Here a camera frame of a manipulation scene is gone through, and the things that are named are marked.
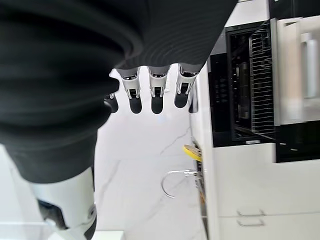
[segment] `robotic hand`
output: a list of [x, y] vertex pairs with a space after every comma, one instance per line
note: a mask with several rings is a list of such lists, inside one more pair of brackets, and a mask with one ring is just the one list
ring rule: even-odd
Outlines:
[[[176, 81], [176, 95], [174, 104], [177, 108], [183, 108], [186, 106], [190, 89], [192, 88], [197, 75], [199, 74], [202, 64], [186, 64], [180, 63]], [[170, 69], [170, 65], [167, 66], [148, 66], [149, 70], [149, 83], [151, 93], [151, 110], [154, 114], [160, 114], [164, 107], [164, 93], [166, 88], [167, 75]], [[117, 69], [121, 76], [122, 83], [125, 92], [129, 98], [129, 104], [131, 111], [134, 114], [138, 114], [142, 110], [141, 95], [140, 95], [140, 80], [139, 80], [139, 68], [132, 69]], [[118, 104], [112, 109], [118, 110]]]

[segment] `white marble surface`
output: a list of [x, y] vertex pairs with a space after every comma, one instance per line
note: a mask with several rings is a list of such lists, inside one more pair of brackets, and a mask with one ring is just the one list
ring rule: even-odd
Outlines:
[[[174, 106], [177, 70], [174, 65], [169, 72], [170, 91], [164, 95], [163, 112], [159, 115], [151, 111], [147, 68], [140, 70], [140, 114], [131, 112], [122, 84], [116, 93], [119, 110], [99, 130], [96, 145], [98, 231], [124, 231], [126, 240], [206, 239], [193, 177], [168, 177], [165, 187], [175, 199], [166, 197], [161, 189], [166, 172], [194, 168], [193, 160], [182, 150], [184, 144], [191, 143], [188, 108]], [[111, 75], [119, 78], [115, 71]], [[6, 188], [9, 206], [0, 205], [1, 211], [7, 208], [15, 213], [13, 219], [0, 218], [0, 230], [9, 226], [6, 229], [10, 233], [10, 228], [14, 229], [10, 222], [37, 224], [41, 217], [29, 185], [3, 149], [0, 154], [5, 159], [4, 171], [11, 173], [6, 179], [14, 186]], [[44, 240], [47, 235], [48, 229], [28, 225], [21, 227], [20, 239]]]

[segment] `white kitchen cabinet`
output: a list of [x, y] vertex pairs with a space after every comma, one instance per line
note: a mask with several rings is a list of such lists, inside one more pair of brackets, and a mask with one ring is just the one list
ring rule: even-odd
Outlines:
[[[262, 226], [240, 226], [245, 224]], [[220, 240], [318, 240], [320, 214], [221, 217]]]
[[274, 148], [212, 148], [219, 216], [320, 213], [320, 160], [274, 163]]

